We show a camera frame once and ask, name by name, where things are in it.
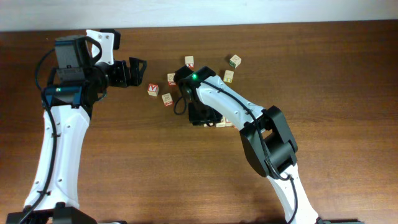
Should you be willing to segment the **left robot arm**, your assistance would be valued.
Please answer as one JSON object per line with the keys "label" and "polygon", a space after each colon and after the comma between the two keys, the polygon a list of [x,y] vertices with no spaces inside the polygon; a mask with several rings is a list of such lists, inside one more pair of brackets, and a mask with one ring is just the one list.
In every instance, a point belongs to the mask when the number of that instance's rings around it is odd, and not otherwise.
{"label": "left robot arm", "polygon": [[55,40],[50,50],[57,65],[40,88],[44,108],[44,139],[26,211],[50,210],[57,203],[79,207],[78,171],[81,149],[94,104],[108,87],[142,83],[147,63],[138,58],[115,60],[121,35],[112,29],[88,30]]}

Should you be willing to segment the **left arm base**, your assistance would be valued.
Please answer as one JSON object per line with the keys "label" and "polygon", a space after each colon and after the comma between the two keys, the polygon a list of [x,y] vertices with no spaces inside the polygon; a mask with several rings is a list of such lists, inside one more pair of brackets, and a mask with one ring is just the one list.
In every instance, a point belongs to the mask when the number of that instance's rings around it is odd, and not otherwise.
{"label": "left arm base", "polygon": [[24,223],[46,224],[97,224],[97,221],[75,207],[66,207],[63,202],[56,204],[53,209],[34,210]]}

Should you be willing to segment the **red letter I block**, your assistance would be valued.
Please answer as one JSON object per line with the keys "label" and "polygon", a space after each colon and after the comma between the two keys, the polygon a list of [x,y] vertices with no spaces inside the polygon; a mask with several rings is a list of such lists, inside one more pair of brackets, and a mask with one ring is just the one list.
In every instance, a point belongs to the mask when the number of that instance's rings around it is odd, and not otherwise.
{"label": "red letter I block", "polygon": [[232,126],[232,125],[233,125],[232,122],[230,120],[226,119],[226,126]]}

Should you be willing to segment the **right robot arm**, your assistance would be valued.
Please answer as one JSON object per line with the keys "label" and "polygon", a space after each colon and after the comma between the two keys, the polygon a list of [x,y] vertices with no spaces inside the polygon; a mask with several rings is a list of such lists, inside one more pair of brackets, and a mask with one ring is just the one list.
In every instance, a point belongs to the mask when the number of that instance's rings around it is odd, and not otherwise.
{"label": "right robot arm", "polygon": [[270,181],[287,223],[320,223],[299,177],[298,145],[278,107],[265,109],[248,101],[208,67],[193,71],[183,66],[175,72],[174,82],[204,123],[216,124],[219,113],[238,129],[246,160]]}

